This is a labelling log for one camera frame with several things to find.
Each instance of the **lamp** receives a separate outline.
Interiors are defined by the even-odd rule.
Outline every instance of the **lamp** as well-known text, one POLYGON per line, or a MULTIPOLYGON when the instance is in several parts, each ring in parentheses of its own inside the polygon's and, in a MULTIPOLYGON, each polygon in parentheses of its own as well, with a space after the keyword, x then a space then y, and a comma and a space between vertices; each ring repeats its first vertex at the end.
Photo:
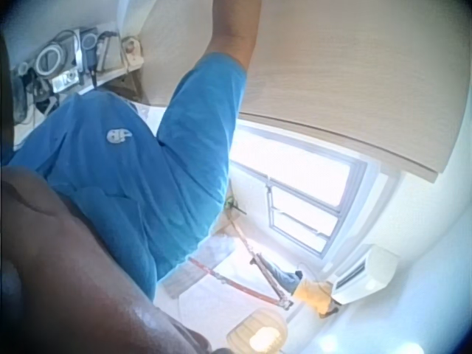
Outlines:
POLYGON ((246 317, 226 337, 235 353, 276 354, 287 340, 288 329, 278 312, 260 308, 246 317))

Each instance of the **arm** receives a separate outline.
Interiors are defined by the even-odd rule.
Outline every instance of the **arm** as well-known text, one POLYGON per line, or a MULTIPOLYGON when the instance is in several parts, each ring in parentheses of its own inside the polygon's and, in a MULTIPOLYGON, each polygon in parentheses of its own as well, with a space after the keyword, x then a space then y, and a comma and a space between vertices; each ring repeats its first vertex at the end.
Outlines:
POLYGON ((206 53, 221 52, 249 67, 262 0, 214 0, 213 33, 206 53))

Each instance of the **blue t-shirt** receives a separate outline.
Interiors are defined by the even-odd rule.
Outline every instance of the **blue t-shirt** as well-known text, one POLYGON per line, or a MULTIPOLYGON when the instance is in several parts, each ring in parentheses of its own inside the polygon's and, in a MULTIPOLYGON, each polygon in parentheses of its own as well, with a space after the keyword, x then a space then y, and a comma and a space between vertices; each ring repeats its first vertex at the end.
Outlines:
POLYGON ((235 60, 206 55, 179 83, 157 137, 114 94, 74 95, 9 165, 69 197, 152 299, 156 281, 195 251, 222 210, 245 84, 235 60))

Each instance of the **wall-mounted air conditioner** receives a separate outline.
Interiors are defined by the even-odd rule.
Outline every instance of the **wall-mounted air conditioner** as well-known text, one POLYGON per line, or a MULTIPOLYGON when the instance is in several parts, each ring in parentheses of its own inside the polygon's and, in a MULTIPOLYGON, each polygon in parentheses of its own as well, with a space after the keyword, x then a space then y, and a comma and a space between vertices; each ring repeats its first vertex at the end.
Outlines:
POLYGON ((397 268, 398 256, 370 245, 361 259, 348 268, 334 283, 332 298, 347 304, 385 288, 397 268))

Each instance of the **skin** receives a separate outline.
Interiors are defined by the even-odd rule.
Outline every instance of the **skin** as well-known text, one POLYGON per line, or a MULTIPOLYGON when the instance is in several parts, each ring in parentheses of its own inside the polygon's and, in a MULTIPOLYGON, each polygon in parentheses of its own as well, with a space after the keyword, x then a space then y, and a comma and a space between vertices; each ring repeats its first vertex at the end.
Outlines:
MULTIPOLYGON (((260 6, 215 0, 206 52, 226 53, 247 69, 260 6)), ((153 305, 90 223, 44 180, 11 167, 1 179, 2 189, 10 186, 1 200, 2 257, 21 280, 21 332, 35 353, 207 353, 153 305)))

